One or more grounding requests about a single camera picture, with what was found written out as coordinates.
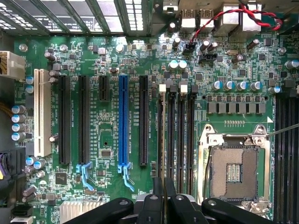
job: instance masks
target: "pci slot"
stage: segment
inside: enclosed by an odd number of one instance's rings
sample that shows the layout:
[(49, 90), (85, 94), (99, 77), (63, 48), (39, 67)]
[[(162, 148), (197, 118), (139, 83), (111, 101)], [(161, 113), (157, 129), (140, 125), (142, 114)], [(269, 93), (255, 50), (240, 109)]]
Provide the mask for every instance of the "pci slot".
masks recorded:
[(71, 162), (71, 77), (58, 77), (58, 151), (59, 163)]
[(148, 163), (149, 146), (149, 78), (139, 76), (139, 165)]
[(118, 125), (118, 168), (119, 174), (122, 174), (125, 186), (134, 192), (133, 186), (128, 182), (131, 163), (128, 161), (128, 101), (129, 101), (129, 88), (128, 76), (119, 76), (119, 125)]
[(51, 154), (51, 84), (49, 72), (34, 69), (34, 156)]
[(78, 164), (87, 164), (90, 161), (89, 77), (79, 76), (78, 83)]

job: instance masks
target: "electrolytic capacitor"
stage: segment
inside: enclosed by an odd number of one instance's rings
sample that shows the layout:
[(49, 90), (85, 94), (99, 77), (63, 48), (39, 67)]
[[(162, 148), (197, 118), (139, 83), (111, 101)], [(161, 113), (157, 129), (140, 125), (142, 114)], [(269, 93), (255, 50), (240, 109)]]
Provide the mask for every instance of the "electrolytic capacitor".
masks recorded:
[(41, 169), (46, 165), (47, 161), (45, 159), (40, 159), (33, 164), (35, 169)]
[(181, 38), (179, 38), (178, 36), (176, 38), (174, 38), (173, 42), (172, 42), (172, 47), (173, 48), (178, 48), (179, 43), (181, 43)]
[(24, 123), (19, 123), (19, 124), (13, 124), (11, 126), (11, 130), (13, 130), (13, 132), (22, 132), (25, 131), (26, 125)]
[(208, 48), (209, 45), (210, 45), (209, 41), (203, 41), (203, 43), (201, 44), (201, 46), (199, 47), (199, 49), (201, 51), (205, 51)]
[(50, 142), (58, 141), (58, 134), (54, 134), (54, 135), (50, 136), (49, 141)]
[(292, 70), (292, 69), (299, 69), (299, 61), (298, 60), (291, 60), (285, 63), (285, 68)]
[(246, 48), (247, 48), (247, 50), (251, 50), (255, 46), (257, 46), (259, 43), (260, 43), (260, 41), (258, 39), (254, 39), (252, 42), (250, 42), (249, 44), (247, 44)]
[(254, 82), (252, 84), (250, 84), (250, 88), (252, 91), (257, 91), (261, 89), (261, 82)]
[(224, 83), (223, 88), (226, 91), (232, 90), (233, 89), (233, 82), (232, 81), (227, 81)]
[(187, 62), (184, 61), (184, 60), (181, 60), (179, 63), (178, 63), (178, 69), (180, 70), (185, 70), (187, 68)]
[(36, 161), (38, 161), (38, 157), (36, 157), (36, 156), (27, 157), (26, 165), (32, 166)]
[(24, 107), (23, 105), (13, 106), (11, 108), (11, 111), (14, 114), (25, 113), (26, 107)]
[(47, 58), (50, 62), (54, 62), (54, 61), (56, 61), (56, 56), (53, 55), (53, 54), (51, 54), (51, 53), (49, 53), (49, 52), (46, 52), (46, 53), (44, 54), (44, 56), (45, 56), (45, 58)]
[(236, 56), (234, 56), (234, 57), (232, 58), (232, 63), (233, 63), (233, 64), (236, 64), (236, 63), (242, 61), (243, 58), (244, 58), (243, 55), (236, 55)]
[(243, 81), (243, 82), (237, 83), (237, 85), (235, 87), (238, 91), (243, 91), (246, 89), (246, 82)]
[(58, 77), (60, 75), (61, 75), (60, 71), (49, 71), (49, 76), (51, 77)]
[(33, 199), (35, 199), (35, 197), (36, 197), (36, 193), (32, 193), (32, 194), (29, 195), (28, 197), (23, 197), (23, 198), (22, 198), (22, 202), (23, 202), (23, 203), (30, 202), (30, 201), (32, 201)]
[(176, 60), (172, 60), (171, 62), (169, 62), (168, 64), (168, 68), (170, 70), (175, 70), (178, 67), (178, 62)]
[(268, 92), (271, 94), (276, 94), (281, 92), (281, 88), (279, 86), (271, 87), (268, 89)]
[(31, 185), (30, 187), (28, 187), (26, 190), (23, 191), (23, 196), (28, 197), (29, 195), (35, 192), (36, 192), (36, 186)]
[(24, 122), (26, 119), (26, 116), (24, 114), (14, 114), (11, 117), (11, 121), (14, 123), (22, 123)]
[(220, 81), (213, 82), (212, 89), (217, 91), (220, 89)]
[(207, 51), (212, 51), (218, 47), (218, 44), (216, 42), (212, 42), (208, 47)]
[(15, 132), (11, 135), (11, 139), (14, 141), (23, 141), (26, 138), (25, 132)]

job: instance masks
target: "blue pcie slot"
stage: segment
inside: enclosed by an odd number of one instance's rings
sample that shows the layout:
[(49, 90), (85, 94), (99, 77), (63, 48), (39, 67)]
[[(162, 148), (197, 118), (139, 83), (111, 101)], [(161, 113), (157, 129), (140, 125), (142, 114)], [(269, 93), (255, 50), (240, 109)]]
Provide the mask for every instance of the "blue pcie slot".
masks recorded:
[(119, 76), (119, 125), (118, 125), (118, 173), (122, 174), (125, 185), (134, 191), (128, 183), (131, 163), (128, 161), (128, 76)]

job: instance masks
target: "green circuit board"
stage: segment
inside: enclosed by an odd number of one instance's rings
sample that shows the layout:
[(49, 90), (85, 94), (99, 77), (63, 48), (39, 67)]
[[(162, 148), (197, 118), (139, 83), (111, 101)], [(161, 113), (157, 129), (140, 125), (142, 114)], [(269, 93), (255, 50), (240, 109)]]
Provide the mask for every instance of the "green circuit board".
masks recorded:
[[(43, 168), (45, 177), (38, 178), (36, 173), (27, 176), (28, 186), (37, 187), (36, 198), (29, 202), (34, 206), (34, 224), (58, 224), (59, 206), (64, 201), (93, 200), (108, 202), (118, 197), (126, 197), (135, 201), (139, 194), (152, 192), (152, 177), (157, 175), (159, 167), (154, 169), (160, 155), (158, 152), (158, 109), (159, 109), (159, 84), (164, 84), (171, 79), (172, 84), (178, 85), (180, 82), (187, 82), (189, 91), (191, 85), (198, 85), (199, 92), (195, 99), (194, 107), (194, 164), (193, 164), (193, 186), (192, 195), (199, 198), (198, 189), (198, 157), (199, 140), (206, 124), (210, 124), (217, 133), (253, 133), (256, 125), (262, 124), (266, 131), (274, 131), (275, 121), (275, 97), (268, 92), (270, 88), (269, 79), (274, 86), (280, 86), (284, 78), (296, 78), (298, 72), (289, 71), (284, 63), (296, 58), (296, 42), (298, 36), (278, 36), (276, 33), (261, 33), (256, 38), (260, 44), (252, 50), (246, 49), (246, 43), (228, 43), (226, 37), (207, 37), (202, 35), (199, 41), (210, 39), (218, 43), (218, 48), (213, 51), (217, 53), (217, 60), (213, 63), (200, 63), (197, 51), (191, 56), (182, 54), (183, 44), (189, 40), (188, 36), (182, 36), (178, 50), (173, 50), (172, 42), (176, 35), (162, 34), (157, 37), (149, 38), (125, 38), (125, 37), (22, 37), (15, 42), (15, 53), (26, 58), (26, 75), (32, 76), (34, 69), (48, 69), (48, 60), (44, 53), (52, 49), (55, 56), (59, 58), (61, 64), (61, 74), (71, 76), (71, 162), (69, 165), (59, 164), (58, 148), (52, 144), (52, 154), (45, 157), (47, 165)], [(27, 52), (20, 52), (19, 45), (26, 44)], [(65, 44), (68, 51), (62, 53), (59, 46)], [(103, 54), (94, 54), (93, 45), (105, 49)], [(122, 46), (121, 52), (116, 48)], [(286, 53), (281, 55), (279, 48), (285, 47)], [(234, 56), (228, 55), (228, 50), (238, 50), (240, 54), (246, 56), (242, 62), (233, 64), (231, 59)], [(185, 60), (187, 68), (185, 71), (178, 69), (169, 70), (168, 64), (171, 60)], [(117, 68), (117, 73), (112, 74), (110, 68)], [(88, 183), (95, 189), (94, 192), (86, 190), (82, 184), (80, 175), (76, 173), (78, 164), (78, 76), (85, 75), (90, 77), (90, 162), (92, 168), (89, 169)], [(99, 101), (99, 77), (107, 75), (110, 80), (110, 100), (109, 102)], [(117, 172), (118, 164), (118, 119), (119, 119), (119, 76), (129, 76), (129, 128), (128, 128), (128, 161), (132, 166), (129, 172), (129, 183), (134, 187), (132, 192), (124, 185), (122, 175)], [(149, 134), (148, 134), (148, 164), (139, 166), (139, 76), (149, 78)], [(224, 83), (226, 81), (237, 82), (246, 81), (248, 86), (260, 81), (262, 88), (259, 91), (247, 90), (239, 92), (214, 91), (212, 84), (215, 81)], [(15, 104), (26, 105), (25, 91), (27, 84), (16, 82), (15, 84)], [(51, 85), (51, 132), (58, 132), (58, 87)], [(236, 102), (240, 104), (259, 104), (265, 105), (265, 111), (257, 113), (218, 113), (208, 110), (208, 103)], [(183, 144), (187, 145), (188, 120), (187, 104), (185, 104), (183, 132), (185, 137)], [(34, 133), (34, 119), (26, 114), (27, 131)], [(174, 128), (175, 142), (178, 135), (177, 124)], [(271, 167), (274, 166), (274, 138), (269, 139), (270, 157), (270, 179), (269, 179), (269, 201), (270, 212), (267, 214), (272, 218), (271, 203), (273, 203), (273, 183), (274, 174)], [(109, 151), (108, 157), (103, 157), (102, 151)], [(204, 152), (204, 167), (207, 161), (207, 152)], [(263, 196), (264, 183), (264, 151), (258, 153), (257, 162), (258, 191), (257, 196)], [(186, 167), (183, 168), (183, 191), (186, 193), (186, 185), (189, 181), (186, 176)], [(55, 194), (55, 204), (49, 204), (48, 194)]]

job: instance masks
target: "white pci slot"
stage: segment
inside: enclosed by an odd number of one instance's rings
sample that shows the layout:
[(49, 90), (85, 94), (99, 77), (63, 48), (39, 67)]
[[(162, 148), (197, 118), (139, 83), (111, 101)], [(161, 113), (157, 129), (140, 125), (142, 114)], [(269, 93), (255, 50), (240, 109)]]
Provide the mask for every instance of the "white pci slot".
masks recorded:
[(34, 69), (34, 156), (51, 154), (51, 84), (49, 72)]

